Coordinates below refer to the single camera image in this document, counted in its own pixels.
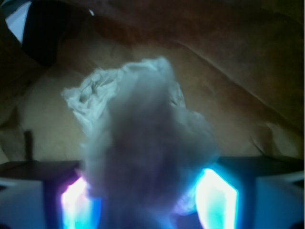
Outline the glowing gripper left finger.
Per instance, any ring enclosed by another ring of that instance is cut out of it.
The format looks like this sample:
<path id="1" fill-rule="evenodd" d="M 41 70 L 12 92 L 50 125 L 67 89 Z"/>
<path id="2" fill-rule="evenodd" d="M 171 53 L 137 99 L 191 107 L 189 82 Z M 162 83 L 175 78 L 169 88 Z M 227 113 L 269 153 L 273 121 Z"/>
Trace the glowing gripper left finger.
<path id="1" fill-rule="evenodd" d="M 89 195 L 90 185 L 80 175 L 66 177 L 53 187 L 45 204 L 48 229 L 97 229 L 101 221 L 102 199 Z"/>

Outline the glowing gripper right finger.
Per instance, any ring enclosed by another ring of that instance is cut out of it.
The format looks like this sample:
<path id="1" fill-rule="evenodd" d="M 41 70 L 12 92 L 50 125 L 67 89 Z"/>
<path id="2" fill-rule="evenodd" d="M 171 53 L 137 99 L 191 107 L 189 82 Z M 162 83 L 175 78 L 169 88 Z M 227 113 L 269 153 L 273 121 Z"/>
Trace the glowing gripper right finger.
<path id="1" fill-rule="evenodd" d="M 253 228 L 255 159 L 222 156 L 202 170 L 195 185 L 195 204 L 203 228 Z"/>

